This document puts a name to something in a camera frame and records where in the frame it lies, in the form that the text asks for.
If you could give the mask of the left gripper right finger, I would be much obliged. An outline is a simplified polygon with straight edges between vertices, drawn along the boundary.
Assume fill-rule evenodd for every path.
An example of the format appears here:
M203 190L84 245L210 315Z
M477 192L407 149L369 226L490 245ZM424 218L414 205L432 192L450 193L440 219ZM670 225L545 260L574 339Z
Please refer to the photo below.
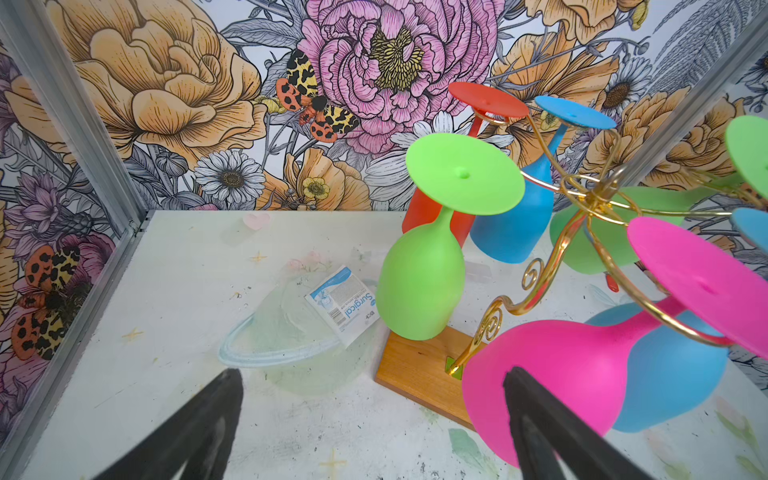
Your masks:
M503 383L509 427L525 479L563 479L564 461L578 479L647 479L521 367Z

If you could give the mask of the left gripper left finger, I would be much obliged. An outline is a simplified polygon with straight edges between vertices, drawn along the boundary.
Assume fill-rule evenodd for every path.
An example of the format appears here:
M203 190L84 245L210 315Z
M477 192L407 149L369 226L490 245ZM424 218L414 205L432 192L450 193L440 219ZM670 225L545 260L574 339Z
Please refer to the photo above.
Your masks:
M99 479L221 479L240 419L244 389L228 368Z

